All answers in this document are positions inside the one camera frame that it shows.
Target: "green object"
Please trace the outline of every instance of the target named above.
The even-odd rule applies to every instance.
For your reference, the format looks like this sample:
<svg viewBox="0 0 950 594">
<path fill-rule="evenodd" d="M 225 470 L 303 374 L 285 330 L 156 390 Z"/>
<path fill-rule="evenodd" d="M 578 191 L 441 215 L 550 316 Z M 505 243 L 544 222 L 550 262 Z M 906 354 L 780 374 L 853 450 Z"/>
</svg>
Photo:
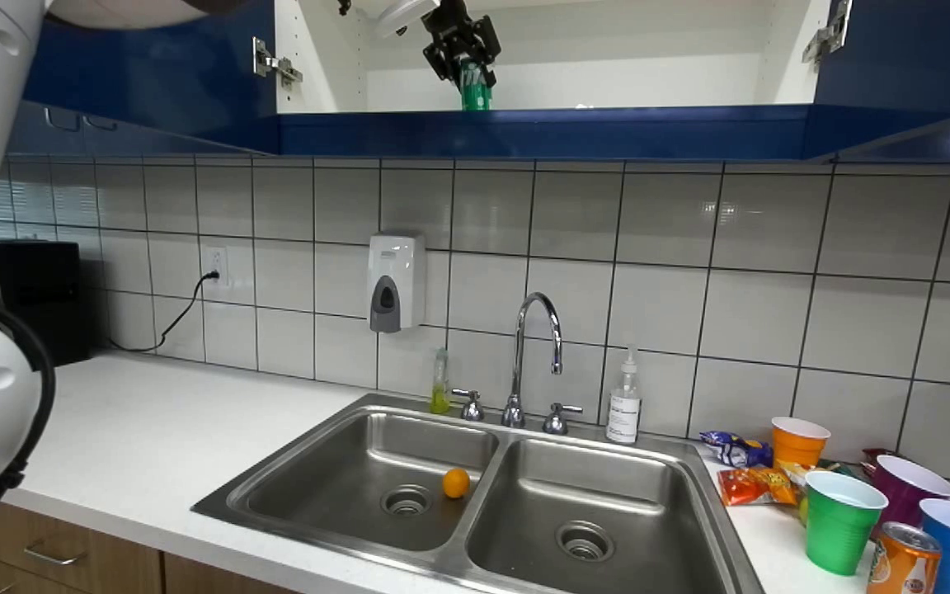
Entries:
<svg viewBox="0 0 950 594">
<path fill-rule="evenodd" d="M 444 349 L 435 349 L 435 383 L 431 383 L 430 414 L 453 416 L 449 354 Z"/>
<path fill-rule="evenodd" d="M 806 556 L 833 573 L 853 573 L 887 499 L 838 472 L 807 472 Z"/>
<path fill-rule="evenodd" d="M 485 74 L 475 63 L 461 66 L 458 88 L 461 88 L 466 112 L 487 112 L 487 101 L 493 101 L 495 94 L 493 94 L 493 86 L 485 82 Z"/>
</svg>

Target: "orange cup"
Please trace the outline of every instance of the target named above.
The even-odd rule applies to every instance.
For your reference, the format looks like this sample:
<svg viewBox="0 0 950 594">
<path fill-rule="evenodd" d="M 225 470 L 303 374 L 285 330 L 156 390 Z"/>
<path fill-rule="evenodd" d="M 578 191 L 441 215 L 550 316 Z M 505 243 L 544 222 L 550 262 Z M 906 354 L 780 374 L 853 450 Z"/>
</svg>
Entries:
<svg viewBox="0 0 950 594">
<path fill-rule="evenodd" d="M 772 419 L 772 470 L 815 470 L 832 431 L 807 419 L 776 416 Z"/>
</svg>

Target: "sink basin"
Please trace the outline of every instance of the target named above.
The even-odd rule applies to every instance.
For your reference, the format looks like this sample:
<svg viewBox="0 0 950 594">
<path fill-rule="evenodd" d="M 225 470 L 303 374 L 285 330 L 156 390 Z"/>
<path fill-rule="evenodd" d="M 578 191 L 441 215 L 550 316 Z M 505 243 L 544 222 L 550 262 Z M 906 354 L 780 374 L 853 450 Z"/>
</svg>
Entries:
<svg viewBox="0 0 950 594">
<path fill-rule="evenodd" d="M 471 527 L 478 568 L 560 591 L 726 591 L 683 467 L 518 442 Z"/>
<path fill-rule="evenodd" d="M 478 486 L 495 436 L 407 414 L 363 411 L 331 424 L 241 477 L 199 513 L 254 522 L 289 539 L 357 539 L 401 550 L 438 548 L 466 503 L 438 496 L 441 472 L 467 470 Z"/>
<path fill-rule="evenodd" d="M 763 594 L 692 445 L 601 431 L 363 397 L 196 513 L 471 591 Z M 438 496 L 453 467 L 475 483 L 466 503 Z"/>
</svg>

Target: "faucet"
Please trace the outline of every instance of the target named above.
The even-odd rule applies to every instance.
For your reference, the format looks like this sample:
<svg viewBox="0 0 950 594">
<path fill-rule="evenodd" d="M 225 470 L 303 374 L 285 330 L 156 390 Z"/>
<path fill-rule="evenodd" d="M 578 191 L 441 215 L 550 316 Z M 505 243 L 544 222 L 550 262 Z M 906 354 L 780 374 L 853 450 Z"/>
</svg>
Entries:
<svg viewBox="0 0 950 594">
<path fill-rule="evenodd" d="M 520 414 L 520 368 L 524 368 L 524 348 L 529 348 L 529 309 L 531 309 L 531 304 L 541 304 L 546 320 L 550 320 L 550 374 L 565 369 L 565 325 L 555 313 L 555 304 L 544 294 L 535 292 L 518 307 L 511 397 L 509 397 L 509 406 L 502 411 L 502 426 L 524 426 L 524 414 Z"/>
</svg>

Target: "countertop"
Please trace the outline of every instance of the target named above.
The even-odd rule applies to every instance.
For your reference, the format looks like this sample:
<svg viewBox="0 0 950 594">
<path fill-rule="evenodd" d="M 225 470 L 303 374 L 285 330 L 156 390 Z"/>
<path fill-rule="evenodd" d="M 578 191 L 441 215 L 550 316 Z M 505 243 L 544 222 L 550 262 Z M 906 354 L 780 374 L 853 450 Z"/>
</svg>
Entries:
<svg viewBox="0 0 950 594">
<path fill-rule="evenodd" d="M 151 357 L 95 357 L 60 369 L 60 397 L 9 506 L 144 548 L 301 591 L 461 591 L 340 550 L 196 514 L 191 506 L 363 390 Z M 767 594 L 861 594 L 806 562 L 802 525 L 767 506 L 729 507 Z"/>
</svg>

